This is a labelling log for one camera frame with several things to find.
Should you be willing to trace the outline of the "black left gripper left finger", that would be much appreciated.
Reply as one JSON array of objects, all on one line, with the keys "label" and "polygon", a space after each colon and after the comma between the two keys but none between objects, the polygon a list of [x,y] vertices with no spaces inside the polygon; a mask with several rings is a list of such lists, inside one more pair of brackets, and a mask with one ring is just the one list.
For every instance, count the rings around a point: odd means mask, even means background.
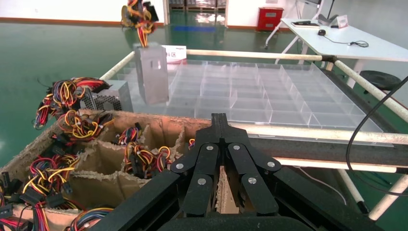
[{"label": "black left gripper left finger", "polygon": [[186,183],[181,210],[185,215],[206,215],[214,209],[220,169],[220,114],[211,114],[211,126],[196,131],[194,146],[170,170]]}]

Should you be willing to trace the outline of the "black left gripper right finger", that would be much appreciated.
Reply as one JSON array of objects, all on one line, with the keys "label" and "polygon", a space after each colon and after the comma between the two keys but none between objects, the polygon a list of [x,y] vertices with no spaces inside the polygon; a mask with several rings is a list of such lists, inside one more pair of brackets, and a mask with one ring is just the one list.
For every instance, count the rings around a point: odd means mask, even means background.
[{"label": "black left gripper right finger", "polygon": [[256,149],[246,130],[229,125],[226,114],[220,115],[220,131],[223,164],[236,205],[258,215],[277,214],[279,206],[266,181],[281,164]]}]

